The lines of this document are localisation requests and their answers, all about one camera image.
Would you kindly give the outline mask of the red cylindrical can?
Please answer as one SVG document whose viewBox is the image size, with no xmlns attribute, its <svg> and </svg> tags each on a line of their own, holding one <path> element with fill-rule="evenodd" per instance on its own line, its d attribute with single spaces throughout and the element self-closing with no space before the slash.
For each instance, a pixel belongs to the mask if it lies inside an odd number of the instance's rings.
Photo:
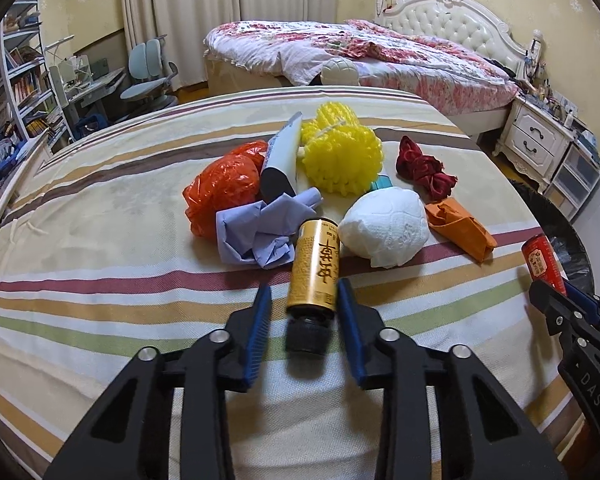
<svg viewBox="0 0 600 480">
<path fill-rule="evenodd" d="M 533 281 L 545 282 L 564 296 L 567 295 L 565 282 L 559 272 L 553 248 L 544 234 L 529 238 L 522 245 L 521 252 Z"/>
</svg>

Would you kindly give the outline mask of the orange paper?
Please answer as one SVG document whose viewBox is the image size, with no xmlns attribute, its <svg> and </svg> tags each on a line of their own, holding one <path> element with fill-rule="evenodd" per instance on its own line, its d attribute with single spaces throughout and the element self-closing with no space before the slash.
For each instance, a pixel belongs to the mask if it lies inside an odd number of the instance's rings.
<svg viewBox="0 0 600 480">
<path fill-rule="evenodd" d="M 478 263 L 485 262 L 498 246 L 491 233 L 453 197 L 427 204 L 425 210 L 430 229 Z"/>
</svg>

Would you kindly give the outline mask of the white tissue ball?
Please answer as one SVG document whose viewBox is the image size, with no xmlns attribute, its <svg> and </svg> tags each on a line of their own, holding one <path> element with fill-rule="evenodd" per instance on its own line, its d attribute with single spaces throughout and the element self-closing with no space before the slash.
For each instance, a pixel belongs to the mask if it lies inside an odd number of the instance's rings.
<svg viewBox="0 0 600 480">
<path fill-rule="evenodd" d="M 370 262 L 391 269 L 411 261 L 430 237 L 424 203 L 405 188 L 380 188 L 360 197 L 339 223 L 342 244 Z"/>
</svg>

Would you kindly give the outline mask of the gold black bottle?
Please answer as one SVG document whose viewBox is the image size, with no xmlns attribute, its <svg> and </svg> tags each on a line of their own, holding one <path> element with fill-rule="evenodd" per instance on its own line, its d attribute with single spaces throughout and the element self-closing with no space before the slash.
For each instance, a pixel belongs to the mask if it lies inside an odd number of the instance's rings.
<svg viewBox="0 0 600 480">
<path fill-rule="evenodd" d="M 285 350 L 324 356 L 332 339 L 340 239 L 332 220 L 309 219 L 298 232 L 287 296 Z"/>
</svg>

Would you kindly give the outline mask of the red plastic bag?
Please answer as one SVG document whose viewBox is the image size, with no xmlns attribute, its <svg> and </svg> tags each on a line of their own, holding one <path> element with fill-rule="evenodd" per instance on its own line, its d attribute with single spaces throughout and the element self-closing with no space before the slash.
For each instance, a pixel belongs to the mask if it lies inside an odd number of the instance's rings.
<svg viewBox="0 0 600 480">
<path fill-rule="evenodd" d="M 215 240 L 215 215 L 255 202 L 268 144 L 257 140 L 239 145 L 212 162 L 183 190 L 185 214 L 195 236 Z"/>
</svg>

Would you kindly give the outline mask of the black lined trash bin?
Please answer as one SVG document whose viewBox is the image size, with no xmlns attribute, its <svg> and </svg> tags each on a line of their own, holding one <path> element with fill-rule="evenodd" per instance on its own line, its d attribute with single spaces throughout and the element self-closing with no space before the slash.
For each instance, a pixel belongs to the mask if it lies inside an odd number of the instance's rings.
<svg viewBox="0 0 600 480">
<path fill-rule="evenodd" d="M 569 220 L 550 200 L 530 186 L 515 180 L 510 180 L 509 183 L 539 223 L 570 283 L 587 294 L 595 292 L 588 253 Z"/>
</svg>

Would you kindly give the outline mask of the plastic drawer unit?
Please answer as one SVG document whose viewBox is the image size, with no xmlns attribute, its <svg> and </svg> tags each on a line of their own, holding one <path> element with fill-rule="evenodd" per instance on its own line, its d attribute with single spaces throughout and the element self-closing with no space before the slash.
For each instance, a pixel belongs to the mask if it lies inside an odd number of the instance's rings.
<svg viewBox="0 0 600 480">
<path fill-rule="evenodd" d="M 545 196 L 570 222 L 600 182 L 600 164 L 579 142 L 572 142 L 557 167 Z"/>
</svg>

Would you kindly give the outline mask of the white nightstand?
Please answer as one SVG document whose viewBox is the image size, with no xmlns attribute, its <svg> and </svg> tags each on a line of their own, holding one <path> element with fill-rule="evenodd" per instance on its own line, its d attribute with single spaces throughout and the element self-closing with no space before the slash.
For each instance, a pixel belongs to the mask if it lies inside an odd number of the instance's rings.
<svg viewBox="0 0 600 480">
<path fill-rule="evenodd" d="M 503 154 L 518 174 L 536 182 L 543 193 L 573 140 L 569 129 L 518 94 L 493 155 Z"/>
</svg>

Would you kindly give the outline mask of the yellow foam net bundle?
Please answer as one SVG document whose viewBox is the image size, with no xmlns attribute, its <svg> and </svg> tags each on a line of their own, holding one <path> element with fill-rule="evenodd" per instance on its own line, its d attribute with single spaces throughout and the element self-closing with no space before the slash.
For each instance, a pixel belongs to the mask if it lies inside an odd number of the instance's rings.
<svg viewBox="0 0 600 480">
<path fill-rule="evenodd" d="M 350 106 L 327 102 L 300 128 L 298 159 L 319 190 L 361 196 L 377 179 L 384 161 L 381 140 Z"/>
</svg>

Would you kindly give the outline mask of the pink floral quilt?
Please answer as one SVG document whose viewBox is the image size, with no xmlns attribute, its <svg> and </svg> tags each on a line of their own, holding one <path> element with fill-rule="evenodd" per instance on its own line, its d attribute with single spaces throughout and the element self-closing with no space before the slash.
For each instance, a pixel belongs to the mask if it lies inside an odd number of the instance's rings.
<svg viewBox="0 0 600 480">
<path fill-rule="evenodd" d="M 365 20 L 231 22 L 212 29 L 204 46 L 209 60 L 294 86 L 307 86 L 328 61 L 344 58 L 362 86 L 414 93 L 446 116 L 495 110 L 518 93 L 501 67 L 460 44 L 404 36 Z"/>
</svg>

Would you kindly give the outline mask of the white black tube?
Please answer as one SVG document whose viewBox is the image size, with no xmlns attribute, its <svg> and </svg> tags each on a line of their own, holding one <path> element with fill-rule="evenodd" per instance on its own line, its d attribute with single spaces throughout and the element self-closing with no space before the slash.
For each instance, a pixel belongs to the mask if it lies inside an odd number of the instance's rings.
<svg viewBox="0 0 600 480">
<path fill-rule="evenodd" d="M 302 114 L 293 114 L 286 124 L 268 140 L 268 151 L 260 173 L 260 193 L 265 203 L 283 194 L 297 194 L 297 155 L 300 145 Z"/>
</svg>

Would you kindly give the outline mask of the white tufted bed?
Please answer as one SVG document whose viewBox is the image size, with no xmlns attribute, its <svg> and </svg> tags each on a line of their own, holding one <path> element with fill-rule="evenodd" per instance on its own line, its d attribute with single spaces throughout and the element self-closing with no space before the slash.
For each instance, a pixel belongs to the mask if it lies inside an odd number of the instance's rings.
<svg viewBox="0 0 600 480">
<path fill-rule="evenodd" d="M 376 0 L 375 17 L 368 22 L 404 36 L 429 36 L 460 44 L 501 67 L 513 78 L 519 91 L 526 51 L 513 40 L 508 25 L 475 0 Z M 227 62 L 209 60 L 206 47 L 204 65 L 214 96 L 254 89 L 303 87 L 294 86 L 284 77 L 259 76 Z M 318 84 L 322 84 L 321 75 L 308 86 Z M 443 115 L 464 133 L 476 136 L 504 125 L 512 102 L 486 112 Z"/>
</svg>

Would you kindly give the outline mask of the study desk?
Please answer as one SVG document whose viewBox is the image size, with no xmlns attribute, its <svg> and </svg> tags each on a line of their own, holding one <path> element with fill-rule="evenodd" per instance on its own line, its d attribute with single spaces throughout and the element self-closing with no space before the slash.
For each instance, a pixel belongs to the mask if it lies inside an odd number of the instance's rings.
<svg viewBox="0 0 600 480">
<path fill-rule="evenodd" d="M 103 118 L 107 118 L 102 100 L 114 94 L 126 76 L 124 68 L 96 76 L 87 55 L 63 58 L 50 66 L 48 72 L 55 96 L 71 129 L 81 120 L 80 112 L 92 107 Z"/>
</svg>

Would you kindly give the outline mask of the light blue desk chair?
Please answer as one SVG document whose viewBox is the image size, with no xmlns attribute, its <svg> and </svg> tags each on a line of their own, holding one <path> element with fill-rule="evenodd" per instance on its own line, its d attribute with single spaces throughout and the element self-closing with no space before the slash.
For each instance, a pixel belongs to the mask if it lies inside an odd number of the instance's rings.
<svg viewBox="0 0 600 480">
<path fill-rule="evenodd" d="M 178 105 L 178 97 L 170 94 L 178 66 L 166 58 L 165 46 L 166 35 L 160 35 L 131 50 L 128 70 L 133 83 L 120 94 L 120 99 L 129 105 L 129 117 Z"/>
</svg>

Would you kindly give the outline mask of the white bookshelf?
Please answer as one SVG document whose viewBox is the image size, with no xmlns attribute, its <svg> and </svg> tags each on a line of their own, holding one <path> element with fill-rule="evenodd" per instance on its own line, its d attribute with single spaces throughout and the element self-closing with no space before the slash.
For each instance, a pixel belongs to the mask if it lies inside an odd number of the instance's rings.
<svg viewBox="0 0 600 480">
<path fill-rule="evenodd" d="M 0 21 L 0 140 L 40 136 L 53 153 L 72 134 L 47 64 L 41 3 L 15 0 Z"/>
</svg>

